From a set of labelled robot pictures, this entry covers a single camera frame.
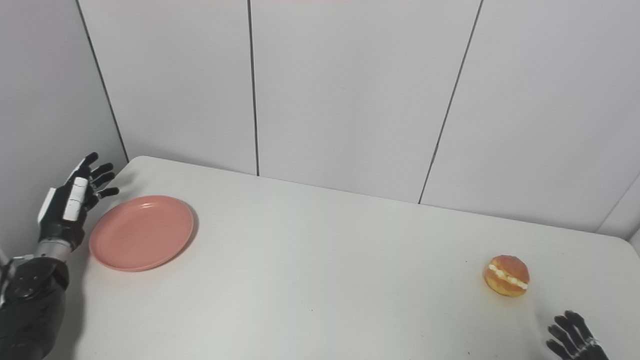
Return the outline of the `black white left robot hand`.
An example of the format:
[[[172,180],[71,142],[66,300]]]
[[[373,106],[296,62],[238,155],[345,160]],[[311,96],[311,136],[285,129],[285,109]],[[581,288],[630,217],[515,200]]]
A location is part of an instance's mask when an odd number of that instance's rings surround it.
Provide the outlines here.
[[[85,238],[89,211],[120,192],[118,187],[106,187],[115,178],[114,164],[93,167],[98,159],[98,153],[89,153],[61,186],[49,189],[38,214],[39,242],[61,240],[75,251]]]

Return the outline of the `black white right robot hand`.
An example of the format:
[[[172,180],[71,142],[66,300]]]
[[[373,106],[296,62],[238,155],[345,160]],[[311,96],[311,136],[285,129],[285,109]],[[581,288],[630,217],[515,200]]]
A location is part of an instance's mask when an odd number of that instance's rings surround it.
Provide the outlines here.
[[[561,360],[608,360],[599,340],[585,319],[573,310],[554,316],[554,324],[547,327],[551,335],[545,345]]]

